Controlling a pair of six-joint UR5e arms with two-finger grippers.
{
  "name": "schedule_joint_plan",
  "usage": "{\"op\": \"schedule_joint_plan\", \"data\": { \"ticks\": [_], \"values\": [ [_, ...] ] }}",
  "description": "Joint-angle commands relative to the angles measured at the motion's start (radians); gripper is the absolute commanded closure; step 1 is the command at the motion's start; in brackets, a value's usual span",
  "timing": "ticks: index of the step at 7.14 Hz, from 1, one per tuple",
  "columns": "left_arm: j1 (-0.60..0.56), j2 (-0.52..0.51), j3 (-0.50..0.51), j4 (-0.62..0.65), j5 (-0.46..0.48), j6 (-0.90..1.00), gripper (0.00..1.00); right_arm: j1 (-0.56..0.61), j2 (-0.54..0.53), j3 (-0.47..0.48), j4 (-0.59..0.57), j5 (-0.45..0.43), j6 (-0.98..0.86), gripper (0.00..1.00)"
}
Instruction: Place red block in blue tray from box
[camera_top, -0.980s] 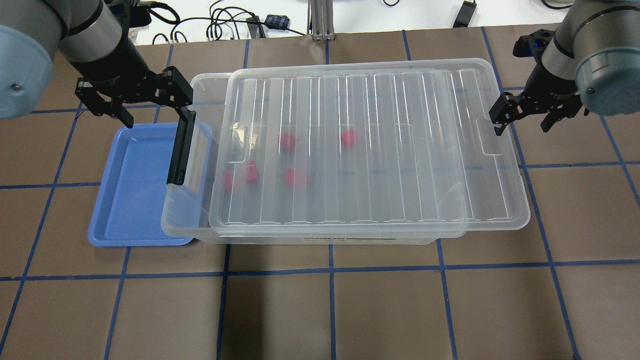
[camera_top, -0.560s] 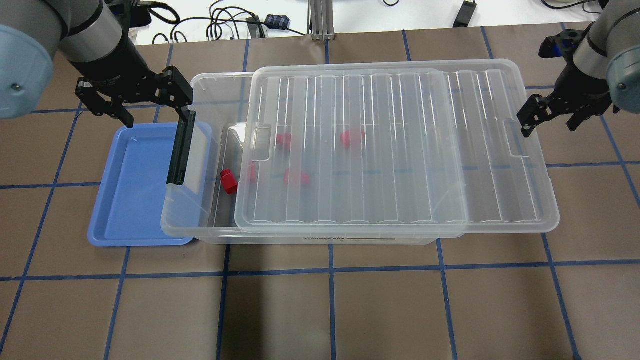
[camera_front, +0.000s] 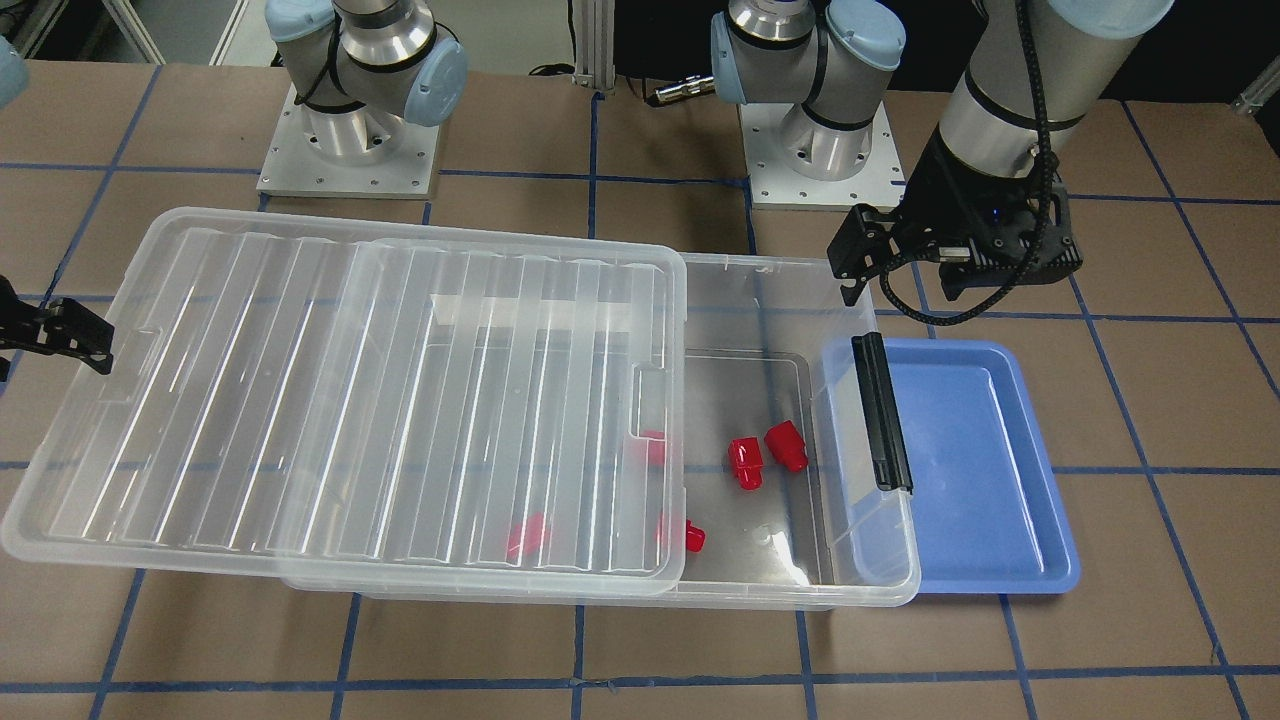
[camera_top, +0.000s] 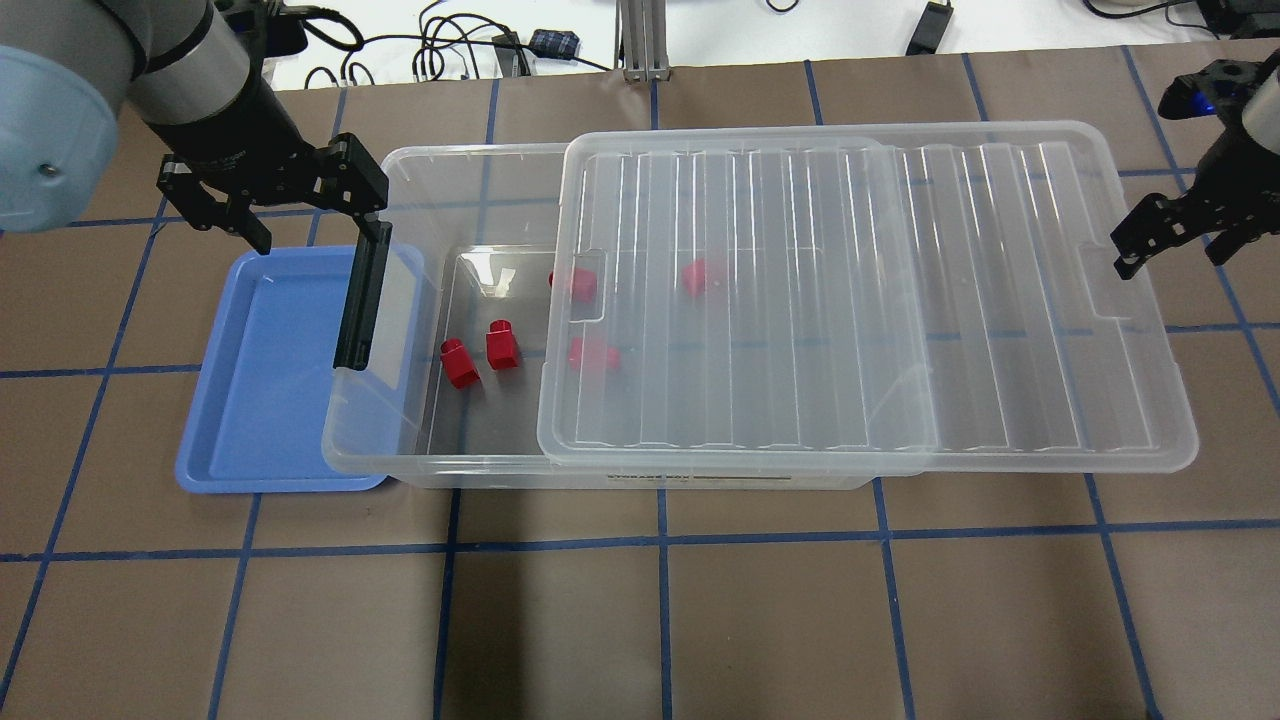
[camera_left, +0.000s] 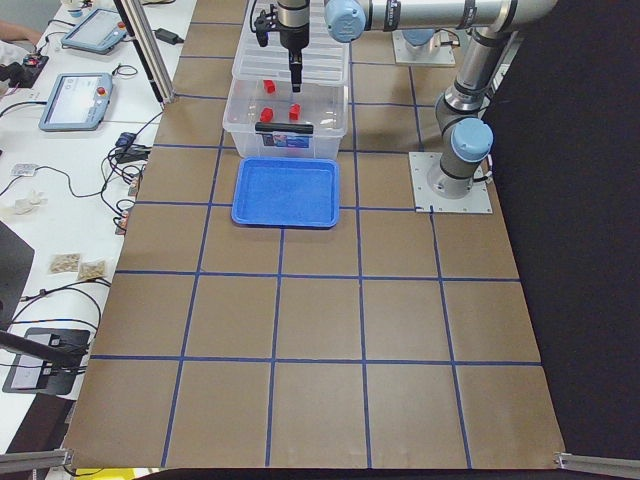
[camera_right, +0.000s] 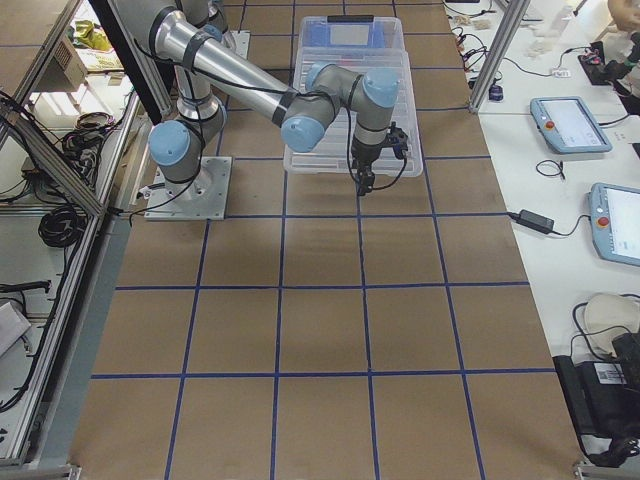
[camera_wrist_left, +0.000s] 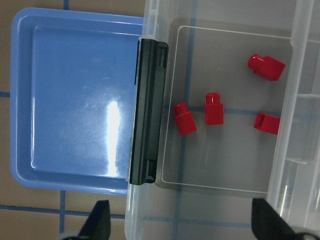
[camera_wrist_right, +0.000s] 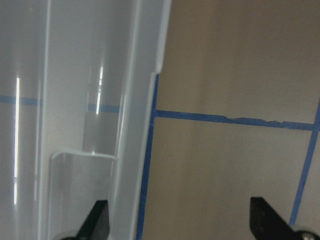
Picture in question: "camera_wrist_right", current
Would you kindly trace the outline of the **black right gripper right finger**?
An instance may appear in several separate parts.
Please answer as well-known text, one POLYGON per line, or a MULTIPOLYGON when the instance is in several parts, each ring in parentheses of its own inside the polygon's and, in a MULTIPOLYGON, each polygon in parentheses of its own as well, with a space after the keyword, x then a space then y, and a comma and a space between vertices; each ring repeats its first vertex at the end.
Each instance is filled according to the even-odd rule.
POLYGON ((256 240, 299 240, 293 229, 262 197, 251 197, 249 228, 256 240))

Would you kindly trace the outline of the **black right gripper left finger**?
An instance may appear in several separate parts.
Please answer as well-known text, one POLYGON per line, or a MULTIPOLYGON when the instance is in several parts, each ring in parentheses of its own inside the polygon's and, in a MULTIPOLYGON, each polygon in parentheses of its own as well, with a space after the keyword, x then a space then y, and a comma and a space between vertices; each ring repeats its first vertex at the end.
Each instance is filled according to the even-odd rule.
POLYGON ((107 240, 110 233, 109 205, 97 200, 76 234, 77 240, 107 240))

